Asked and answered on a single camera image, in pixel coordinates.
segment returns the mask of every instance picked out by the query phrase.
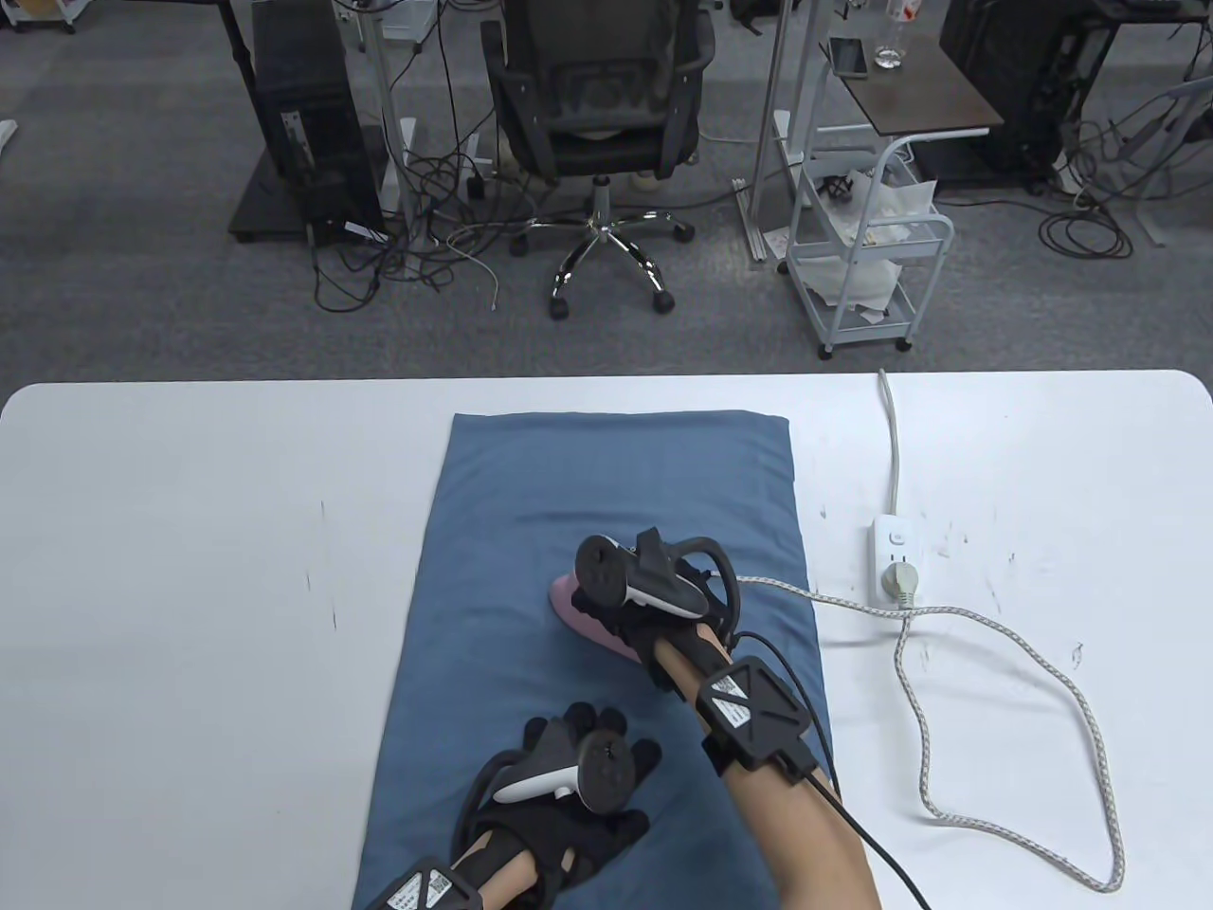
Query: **gray carpet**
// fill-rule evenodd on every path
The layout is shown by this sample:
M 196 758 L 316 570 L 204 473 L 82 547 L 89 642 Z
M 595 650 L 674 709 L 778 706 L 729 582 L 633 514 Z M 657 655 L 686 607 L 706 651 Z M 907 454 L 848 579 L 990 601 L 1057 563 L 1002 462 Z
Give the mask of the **gray carpet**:
M 938 28 L 944 6 L 927 0 L 927 27 Z M 247 28 L 247 6 L 238 12 Z M 872 12 L 860 30 L 876 24 Z M 759 39 L 723 13 L 716 22 L 701 125 L 713 136 L 753 137 L 773 28 Z M 630 263 L 604 254 L 574 279 L 573 317 L 549 322 L 543 298 L 562 238 L 534 243 L 524 260 L 511 258 L 503 244 L 486 255 L 501 278 L 495 313 L 491 280 L 466 266 L 442 294 L 388 285 L 364 312 L 329 315 L 312 305 L 304 248 L 240 246 L 226 233 L 261 140 L 217 13 L 97 0 L 78 25 L 74 36 L 0 32 L 0 118 L 21 125 L 0 158 L 0 402 L 51 381 L 877 366 L 1179 368 L 1213 383 L 1213 190 L 1158 212 L 1178 228 L 1171 248 L 1151 249 L 1129 224 L 1138 254 L 1123 262 L 1046 251 L 1031 212 L 956 211 L 959 238 L 909 354 L 883 343 L 843 348 L 820 363 L 787 279 L 751 267 L 731 200 L 689 215 L 699 229 L 689 246 L 660 231 L 642 239 L 678 297 L 670 317 L 650 311 Z M 477 17 L 452 12 L 444 30 L 466 129 L 490 104 Z M 1178 79 L 1196 35 L 1168 42 L 1167 34 L 1121 35 L 1088 115 L 1128 113 Z M 393 52 L 395 66 L 404 58 Z M 365 59 L 354 50 L 349 59 L 359 107 L 374 115 Z M 422 150 L 450 148 L 437 41 L 402 83 L 398 103 L 420 118 Z M 850 119 L 849 103 L 831 96 L 831 118 Z M 491 146 L 491 129 L 483 136 Z M 699 163 L 680 169 L 656 199 L 721 193 L 729 177 L 748 175 L 752 154 L 748 146 L 704 142 Z M 1207 176 L 1203 160 L 1188 165 L 1181 182 Z M 619 198 L 634 198 L 626 181 L 617 183 Z M 781 194 L 781 183 L 771 192 Z M 553 205 L 579 193 L 562 187 Z M 775 199 L 768 218 L 786 217 L 786 205 Z

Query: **smartphone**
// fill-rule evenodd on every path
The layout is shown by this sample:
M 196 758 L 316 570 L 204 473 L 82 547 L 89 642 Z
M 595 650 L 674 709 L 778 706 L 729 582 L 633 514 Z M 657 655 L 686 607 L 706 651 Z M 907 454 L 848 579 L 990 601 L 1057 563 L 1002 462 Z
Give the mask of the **smartphone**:
M 858 38 L 831 38 L 830 66 L 839 79 L 867 79 L 864 42 Z

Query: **forearm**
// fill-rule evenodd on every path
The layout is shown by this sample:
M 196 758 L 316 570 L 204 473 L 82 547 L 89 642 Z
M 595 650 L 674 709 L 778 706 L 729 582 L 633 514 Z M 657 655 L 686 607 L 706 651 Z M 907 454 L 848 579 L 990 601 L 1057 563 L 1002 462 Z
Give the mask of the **forearm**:
M 490 831 L 473 843 L 468 852 L 460 857 L 459 863 L 454 865 L 454 869 L 457 871 L 460 864 L 466 861 L 468 857 L 484 849 L 491 836 L 492 832 Z M 502 910 L 506 904 L 517 898 L 524 891 L 529 891 L 535 887 L 537 881 L 539 874 L 535 870 L 535 858 L 528 851 L 523 851 L 517 857 L 508 860 L 501 869 L 494 872 L 484 885 L 479 887 L 480 899 L 484 902 L 484 910 Z
M 706 626 L 700 633 L 719 647 Z M 694 705 L 699 671 L 664 641 L 654 656 Z M 826 781 L 820 769 L 814 775 Z M 790 783 L 770 764 L 748 772 L 734 763 L 723 780 L 770 868 L 784 910 L 878 910 L 862 841 L 820 794 L 804 781 Z

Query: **white table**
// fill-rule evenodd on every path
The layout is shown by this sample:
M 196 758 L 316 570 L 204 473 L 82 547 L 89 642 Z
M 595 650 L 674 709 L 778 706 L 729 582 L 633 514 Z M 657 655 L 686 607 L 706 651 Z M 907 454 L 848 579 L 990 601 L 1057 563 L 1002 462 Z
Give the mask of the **white table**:
M 1001 841 L 924 824 L 893 630 L 821 608 L 848 804 L 936 910 L 1201 904 L 1208 394 L 1178 372 L 893 388 L 902 512 L 932 544 L 921 599 L 1001 616 L 1078 664 L 1128 877 L 1100 898 Z M 791 419 L 810 574 L 862 592 L 889 467 L 872 376 L 19 392 L 0 419 L 0 906 L 344 910 L 451 415 L 717 408 Z M 1087 750 L 1059 689 L 992 633 L 919 627 L 907 665 L 934 720 L 939 802 L 1103 876 Z M 873 866 L 885 906 L 910 906 Z

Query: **chair wheel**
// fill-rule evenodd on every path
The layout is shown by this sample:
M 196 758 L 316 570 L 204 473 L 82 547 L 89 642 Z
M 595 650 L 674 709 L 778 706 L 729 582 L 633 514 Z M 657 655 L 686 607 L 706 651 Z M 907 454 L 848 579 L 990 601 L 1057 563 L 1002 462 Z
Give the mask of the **chair wheel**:
M 674 308 L 674 295 L 670 291 L 655 291 L 653 295 L 653 308 L 665 315 Z

